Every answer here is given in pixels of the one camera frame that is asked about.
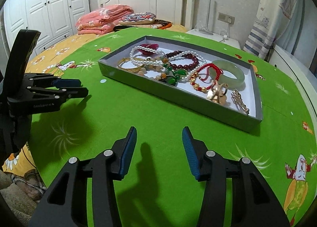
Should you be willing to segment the gold bangle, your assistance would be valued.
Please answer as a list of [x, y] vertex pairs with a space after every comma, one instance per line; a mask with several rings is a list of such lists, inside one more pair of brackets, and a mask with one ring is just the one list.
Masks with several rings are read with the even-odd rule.
[[130, 73], [138, 73], [139, 71], [142, 71], [144, 65], [135, 65], [131, 62], [130, 58], [123, 58], [117, 62], [117, 68], [122, 69], [124, 71], [128, 71]]

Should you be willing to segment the silver crystal brooch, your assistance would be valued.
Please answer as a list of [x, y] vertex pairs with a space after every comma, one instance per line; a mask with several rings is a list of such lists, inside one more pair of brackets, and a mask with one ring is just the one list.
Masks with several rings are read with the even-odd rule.
[[233, 103], [242, 110], [246, 115], [249, 115], [249, 108], [244, 104], [241, 94], [237, 89], [234, 89], [231, 93]]

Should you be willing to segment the red rose brooch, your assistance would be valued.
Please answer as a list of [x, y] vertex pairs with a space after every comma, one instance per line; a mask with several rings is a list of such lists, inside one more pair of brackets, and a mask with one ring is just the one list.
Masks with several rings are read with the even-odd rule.
[[[152, 50], [157, 50], [159, 48], [159, 45], [158, 44], [141, 44], [141, 47], [145, 47], [145, 48], [149, 48], [149, 49], [152, 49]], [[154, 54], [154, 52], [151, 52], [151, 51], [145, 51], [145, 50], [142, 50], [142, 49], [139, 49], [139, 51], [145, 55], [145, 56], [151, 56]]]

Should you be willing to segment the green jade bangle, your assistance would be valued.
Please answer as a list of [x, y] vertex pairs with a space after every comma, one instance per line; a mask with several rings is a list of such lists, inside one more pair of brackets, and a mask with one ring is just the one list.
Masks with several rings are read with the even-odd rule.
[[243, 85], [244, 73], [235, 64], [227, 60], [214, 60], [212, 63], [222, 70], [222, 74], [217, 80], [218, 84], [227, 84], [230, 89], [239, 88]]

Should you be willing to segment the green gem pendant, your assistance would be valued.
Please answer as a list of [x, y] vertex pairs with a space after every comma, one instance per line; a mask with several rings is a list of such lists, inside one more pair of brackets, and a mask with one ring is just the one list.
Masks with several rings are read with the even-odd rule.
[[174, 77], [173, 75], [167, 75], [166, 78], [164, 79], [166, 84], [169, 84], [171, 86], [176, 86], [177, 85], [177, 78]]

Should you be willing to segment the grey jewelry tray box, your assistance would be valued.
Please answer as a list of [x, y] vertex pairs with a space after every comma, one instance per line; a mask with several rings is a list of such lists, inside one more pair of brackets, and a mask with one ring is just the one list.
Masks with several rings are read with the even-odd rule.
[[[141, 44], [158, 44], [157, 50], [141, 47]], [[139, 49], [154, 52], [143, 55]], [[117, 62], [130, 58], [133, 64], [143, 64], [138, 73], [117, 68]], [[245, 76], [239, 88], [218, 84], [222, 70], [212, 62], [227, 60], [239, 67]], [[135, 87], [182, 107], [188, 108], [226, 123], [245, 132], [258, 126], [263, 120], [262, 101], [253, 67], [224, 53], [189, 44], [179, 40], [145, 35], [127, 44], [121, 44], [109, 55], [98, 61], [102, 75]], [[166, 84], [167, 75], [177, 78], [177, 85]], [[231, 93], [237, 89], [249, 108], [246, 115], [232, 101]]]

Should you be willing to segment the green cartoon tablecloth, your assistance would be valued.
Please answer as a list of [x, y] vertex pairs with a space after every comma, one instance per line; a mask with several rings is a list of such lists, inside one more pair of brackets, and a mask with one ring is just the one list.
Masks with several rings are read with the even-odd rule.
[[287, 217], [298, 222], [316, 193], [316, 132], [293, 80], [249, 53], [167, 30], [150, 35], [197, 43], [222, 51], [254, 67], [263, 121], [244, 132], [106, 78], [98, 60], [140, 37], [127, 29], [89, 42], [61, 63], [74, 62], [64, 78], [79, 79], [89, 90], [54, 113], [35, 115], [29, 147], [44, 183], [49, 185], [70, 157], [95, 157], [137, 129], [137, 145], [128, 175], [115, 182], [123, 226], [195, 226], [204, 183], [192, 174], [182, 144], [182, 129], [225, 158], [248, 157], [268, 181]]

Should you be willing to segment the white wardrobe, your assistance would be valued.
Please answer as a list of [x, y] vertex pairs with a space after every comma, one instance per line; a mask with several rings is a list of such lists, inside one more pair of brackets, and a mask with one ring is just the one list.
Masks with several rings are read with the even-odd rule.
[[89, 0], [6, 0], [4, 28], [9, 48], [21, 29], [41, 33], [34, 56], [77, 33], [78, 19], [90, 12]]

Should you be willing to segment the folded pink blanket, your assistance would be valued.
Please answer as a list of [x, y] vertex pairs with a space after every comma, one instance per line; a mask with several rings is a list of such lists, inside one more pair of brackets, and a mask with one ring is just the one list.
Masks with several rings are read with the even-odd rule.
[[75, 27], [79, 35], [104, 35], [113, 31], [123, 16], [132, 13], [134, 10], [128, 5], [109, 5], [81, 16]]

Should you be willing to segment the patterned pillow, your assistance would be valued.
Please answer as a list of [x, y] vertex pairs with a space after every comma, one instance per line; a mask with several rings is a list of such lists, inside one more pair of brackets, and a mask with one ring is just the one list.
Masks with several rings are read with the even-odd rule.
[[120, 25], [144, 25], [152, 24], [156, 20], [156, 15], [151, 12], [133, 13], [123, 16], [119, 20]]

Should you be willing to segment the black orange striped cloth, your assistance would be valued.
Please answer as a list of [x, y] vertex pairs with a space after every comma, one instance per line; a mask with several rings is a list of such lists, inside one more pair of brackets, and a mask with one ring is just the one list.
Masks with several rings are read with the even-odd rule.
[[171, 27], [173, 24], [170, 21], [165, 20], [155, 20], [152, 24], [139, 24], [139, 25], [116, 25], [113, 28], [114, 32], [128, 29], [128, 28], [147, 28], [147, 29], [167, 29]]

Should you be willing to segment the white window sill cabinet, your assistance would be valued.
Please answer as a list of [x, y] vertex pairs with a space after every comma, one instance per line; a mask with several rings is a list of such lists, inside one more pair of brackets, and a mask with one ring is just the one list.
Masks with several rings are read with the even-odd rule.
[[273, 46], [269, 64], [280, 69], [295, 82], [312, 119], [316, 119], [316, 77], [311, 71], [277, 45]]

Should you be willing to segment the white nightstand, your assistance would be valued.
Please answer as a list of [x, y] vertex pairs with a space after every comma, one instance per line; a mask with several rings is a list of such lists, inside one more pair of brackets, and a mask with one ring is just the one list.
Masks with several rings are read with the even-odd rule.
[[227, 44], [231, 47], [235, 47], [237, 49], [241, 48], [240, 44], [237, 40], [229, 38], [227, 35], [222, 36], [220, 34], [206, 32], [202, 29], [200, 29], [200, 30], [199, 29], [191, 29], [191, 30], [187, 31], [186, 33], [194, 35], [194, 36], [199, 36], [199, 37], [211, 39], [211, 40], [214, 40], [216, 42], [224, 43], [224, 44]]

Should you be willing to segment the thin white desk lamp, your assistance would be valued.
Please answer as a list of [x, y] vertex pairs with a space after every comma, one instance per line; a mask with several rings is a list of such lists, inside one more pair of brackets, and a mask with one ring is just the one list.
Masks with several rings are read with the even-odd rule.
[[210, 20], [210, 11], [211, 11], [211, 0], [208, 0], [208, 4], [207, 4], [207, 11], [206, 11], [206, 19], [205, 19], [205, 24], [201, 25], [198, 28], [198, 31], [200, 33], [203, 34], [207, 34], [207, 35], [213, 35], [213, 33], [208, 29], [208, 24], [209, 24], [209, 20]]

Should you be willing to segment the patterned curtain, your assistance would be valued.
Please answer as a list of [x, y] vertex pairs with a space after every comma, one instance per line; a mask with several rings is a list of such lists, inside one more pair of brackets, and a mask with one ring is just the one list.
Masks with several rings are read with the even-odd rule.
[[260, 0], [243, 50], [265, 59], [274, 44], [292, 52], [300, 35], [304, 0]]

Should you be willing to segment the wall power socket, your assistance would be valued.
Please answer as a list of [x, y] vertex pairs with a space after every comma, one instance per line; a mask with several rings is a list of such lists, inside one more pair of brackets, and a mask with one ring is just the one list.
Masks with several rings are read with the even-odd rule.
[[228, 24], [234, 24], [235, 17], [229, 16], [227, 14], [218, 13], [218, 21], [222, 21]]

